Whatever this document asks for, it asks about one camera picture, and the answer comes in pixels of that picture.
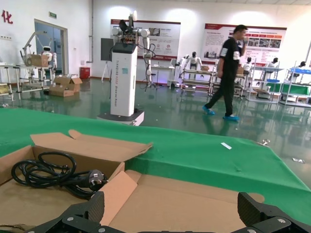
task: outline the black pants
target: black pants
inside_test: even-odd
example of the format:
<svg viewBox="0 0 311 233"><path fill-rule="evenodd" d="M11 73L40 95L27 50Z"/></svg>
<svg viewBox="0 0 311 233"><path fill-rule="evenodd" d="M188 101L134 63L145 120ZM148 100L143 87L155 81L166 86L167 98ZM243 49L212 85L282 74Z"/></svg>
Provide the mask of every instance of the black pants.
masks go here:
<svg viewBox="0 0 311 233"><path fill-rule="evenodd" d="M205 105L205 107L207 108L213 107L213 105L220 99L220 97L224 96L225 110L226 110L225 116L228 117L232 114L233 111L232 107L233 95L234 95L234 79L224 76L222 78L218 91L213 95L212 99Z"/></svg>

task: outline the ceiling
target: ceiling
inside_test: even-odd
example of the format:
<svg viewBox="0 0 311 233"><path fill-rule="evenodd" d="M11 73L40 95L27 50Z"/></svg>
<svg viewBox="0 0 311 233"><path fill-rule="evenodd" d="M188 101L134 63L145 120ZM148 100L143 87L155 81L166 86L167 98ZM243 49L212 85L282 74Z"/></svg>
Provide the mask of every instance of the ceiling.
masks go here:
<svg viewBox="0 0 311 233"><path fill-rule="evenodd" d="M170 0L170 1L196 1L196 2L227 2L246 4L279 4L279 5L311 5L311 0Z"/></svg>

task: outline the display poster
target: display poster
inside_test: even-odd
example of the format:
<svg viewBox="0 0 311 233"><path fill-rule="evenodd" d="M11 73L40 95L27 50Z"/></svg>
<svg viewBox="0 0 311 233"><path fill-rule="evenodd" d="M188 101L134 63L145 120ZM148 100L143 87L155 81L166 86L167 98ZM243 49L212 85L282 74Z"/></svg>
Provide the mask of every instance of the display poster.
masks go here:
<svg viewBox="0 0 311 233"><path fill-rule="evenodd" d="M219 54L224 42L233 35L236 25L205 24L202 62L214 64L219 59ZM252 27L247 26L247 47L241 63L248 57L252 58L257 66L265 66L267 62L277 57L283 44L286 28ZM243 47L243 42L238 41L238 46Z"/></svg>
<svg viewBox="0 0 311 233"><path fill-rule="evenodd" d="M120 20L112 19L110 31L114 27L119 26ZM180 23L178 22L161 22L161 21L144 21L138 20L134 22L134 27L139 29L149 29L150 44L155 45L155 57L153 60L170 61L177 58ZM142 38L139 37L139 44L143 46ZM138 58L142 58L143 49L138 48Z"/></svg>

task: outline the black power cord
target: black power cord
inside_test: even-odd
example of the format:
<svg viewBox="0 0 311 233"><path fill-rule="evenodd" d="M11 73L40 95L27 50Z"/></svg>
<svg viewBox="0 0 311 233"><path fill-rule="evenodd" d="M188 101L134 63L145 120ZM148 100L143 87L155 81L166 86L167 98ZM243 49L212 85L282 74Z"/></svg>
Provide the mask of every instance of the black power cord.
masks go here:
<svg viewBox="0 0 311 233"><path fill-rule="evenodd" d="M72 167L68 165L55 165L45 161L44 155L58 155L68 158L71 161ZM25 186L33 188L47 188L52 186L65 187L73 195L84 199L90 199L96 191L108 182L107 177L99 170L90 170L75 173L77 164L74 158L62 152L44 152L38 155L38 160L27 159L16 163L11 170L13 179ZM21 180L16 169L19 169L25 177ZM89 188L91 191L86 191L81 188Z"/></svg>

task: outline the green cloth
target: green cloth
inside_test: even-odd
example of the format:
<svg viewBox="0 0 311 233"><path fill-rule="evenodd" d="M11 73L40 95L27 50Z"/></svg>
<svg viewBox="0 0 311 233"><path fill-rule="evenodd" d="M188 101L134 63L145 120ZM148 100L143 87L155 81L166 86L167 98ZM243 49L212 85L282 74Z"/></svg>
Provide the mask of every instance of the green cloth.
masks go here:
<svg viewBox="0 0 311 233"><path fill-rule="evenodd" d="M127 169L235 191L259 193L265 203L311 225L311 190L267 147L240 138L136 127L26 109L0 109L0 156L32 144L35 133L68 130L140 143L147 153ZM232 147L228 150L222 142Z"/></svg>
<svg viewBox="0 0 311 233"><path fill-rule="evenodd" d="M287 93L288 92L288 88L290 87L289 84L282 84L284 85L282 92L283 93ZM270 86L270 91L275 91L275 92L280 92L280 87L281 84L277 83L277 84L273 84L273 83L268 83L267 86ZM300 94L300 95L309 95L310 94L310 90L307 86L291 86L291 90L290 90L290 94Z"/></svg>

